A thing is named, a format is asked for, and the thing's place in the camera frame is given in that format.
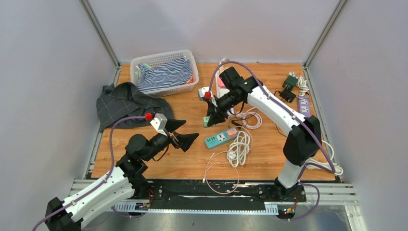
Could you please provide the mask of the teal power strip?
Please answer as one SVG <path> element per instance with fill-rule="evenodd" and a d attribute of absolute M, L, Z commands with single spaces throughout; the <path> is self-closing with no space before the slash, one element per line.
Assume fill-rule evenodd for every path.
<path fill-rule="evenodd" d="M 225 144 L 225 143 L 227 143 L 227 142 L 229 142 L 231 140 L 234 140 L 235 138 L 234 139 L 229 139 L 227 137 L 227 130 L 228 129 L 226 129 L 226 130 L 224 130 L 224 131 L 222 131 L 220 133 L 217 133 L 216 135 L 213 135 L 211 137 L 206 138 L 204 140 L 206 147 L 209 150 L 211 150 L 211 149 L 214 149 L 214 148 L 216 148 L 218 146 L 221 146 L 221 145 L 223 145 L 223 144 Z"/>

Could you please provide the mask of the black power adapter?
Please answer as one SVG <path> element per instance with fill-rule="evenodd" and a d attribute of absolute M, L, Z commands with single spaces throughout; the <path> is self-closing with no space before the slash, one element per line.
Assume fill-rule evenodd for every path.
<path fill-rule="evenodd" d="M 280 91 L 280 97 L 283 99 L 284 102 L 292 103 L 293 100 L 296 98 L 296 95 L 292 93 L 290 90 L 283 90 Z"/>

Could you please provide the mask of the dark green plug adapter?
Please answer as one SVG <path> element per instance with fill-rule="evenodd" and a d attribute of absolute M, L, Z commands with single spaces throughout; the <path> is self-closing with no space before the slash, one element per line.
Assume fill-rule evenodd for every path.
<path fill-rule="evenodd" d="M 293 88 L 296 86 L 297 82 L 298 82 L 298 79 L 296 77 L 288 75 L 282 87 L 284 90 L 292 91 Z"/>

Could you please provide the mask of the purple power strip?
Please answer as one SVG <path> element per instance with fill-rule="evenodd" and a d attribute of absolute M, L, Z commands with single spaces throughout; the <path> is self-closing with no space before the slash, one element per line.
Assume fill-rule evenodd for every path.
<path fill-rule="evenodd" d="M 311 107 L 309 103 L 309 98 L 305 96 L 299 96 L 297 99 L 297 111 L 304 115 L 305 117 L 311 116 Z"/>

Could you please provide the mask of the salmon plug adapter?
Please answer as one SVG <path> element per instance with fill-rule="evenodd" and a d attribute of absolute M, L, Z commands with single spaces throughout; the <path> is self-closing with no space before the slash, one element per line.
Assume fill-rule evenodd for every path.
<path fill-rule="evenodd" d="M 234 139 L 238 134 L 238 131 L 236 128 L 230 128 L 227 130 L 227 137 L 229 139 Z"/>

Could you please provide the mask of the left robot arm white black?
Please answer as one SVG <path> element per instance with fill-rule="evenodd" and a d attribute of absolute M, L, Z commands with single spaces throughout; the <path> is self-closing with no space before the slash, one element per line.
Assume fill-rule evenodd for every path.
<path fill-rule="evenodd" d="M 147 180 L 143 176 L 148 168 L 145 163 L 170 145 L 186 152 L 199 137 L 198 133 L 177 133 L 185 123 L 185 120 L 156 114 L 150 120 L 156 135 L 150 139 L 142 134 L 133 135 L 125 154 L 118 162 L 112 162 L 102 177 L 72 196 L 62 200 L 55 197 L 48 202 L 44 218 L 48 230 L 80 231 L 118 202 L 131 197 L 143 198 L 147 194 Z"/>

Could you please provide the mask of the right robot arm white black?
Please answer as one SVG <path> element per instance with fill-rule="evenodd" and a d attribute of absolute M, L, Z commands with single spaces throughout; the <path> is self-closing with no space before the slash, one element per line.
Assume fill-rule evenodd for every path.
<path fill-rule="evenodd" d="M 201 88 L 198 94 L 207 102 L 207 125 L 226 121 L 227 111 L 240 104 L 249 104 L 272 120 L 286 136 L 283 154 L 286 158 L 281 173 L 276 178 L 275 195 L 281 201 L 287 201 L 294 194 L 294 186 L 303 173 L 307 160 L 322 147 L 319 120 L 295 111 L 272 94 L 255 76 L 244 79 L 234 67 L 220 74 L 221 80 L 229 90 L 222 97 L 212 94 L 210 87 Z"/>

